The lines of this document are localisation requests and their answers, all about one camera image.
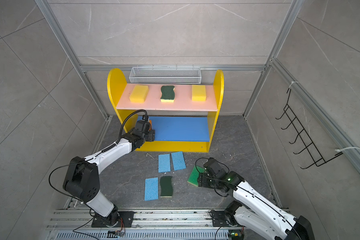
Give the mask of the light green sponge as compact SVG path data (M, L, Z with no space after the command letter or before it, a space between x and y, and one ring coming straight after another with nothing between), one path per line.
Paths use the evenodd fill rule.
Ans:
M199 174L204 173L204 172L205 172L205 169L203 167L194 166L187 182L193 186L198 187L199 186L199 183L198 183Z

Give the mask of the yellow sponge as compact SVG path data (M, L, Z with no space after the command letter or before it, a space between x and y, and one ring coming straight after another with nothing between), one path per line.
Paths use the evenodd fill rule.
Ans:
M142 104L146 101L146 97L149 93L149 86L146 85L135 85L131 94L129 96L129 100L131 103Z
M206 86L192 85L192 101L193 102L205 102L206 99L207 99Z

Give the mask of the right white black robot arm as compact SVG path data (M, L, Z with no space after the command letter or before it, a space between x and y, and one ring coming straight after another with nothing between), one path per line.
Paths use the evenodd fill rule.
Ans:
M249 228L267 240L315 239L308 219L297 218L277 207L225 164L208 158L203 168L204 172L199 174L199 186L221 191L223 197L234 199L225 209L229 225Z

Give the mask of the dark green sponge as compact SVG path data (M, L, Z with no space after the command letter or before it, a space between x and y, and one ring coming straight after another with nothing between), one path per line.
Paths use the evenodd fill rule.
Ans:
M160 187L161 187L161 198L170 198L173 196L173 185L172 185L172 176L163 176L160 178Z
M173 103L175 101L175 86L161 86L161 102Z

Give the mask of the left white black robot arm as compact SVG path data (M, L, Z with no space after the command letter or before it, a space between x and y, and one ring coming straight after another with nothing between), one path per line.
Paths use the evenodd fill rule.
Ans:
M63 189L88 205L109 222L116 219L118 208L100 191L100 174L121 157L155 140L155 131L147 119L138 120L135 127L119 140L85 158L71 160L63 181Z

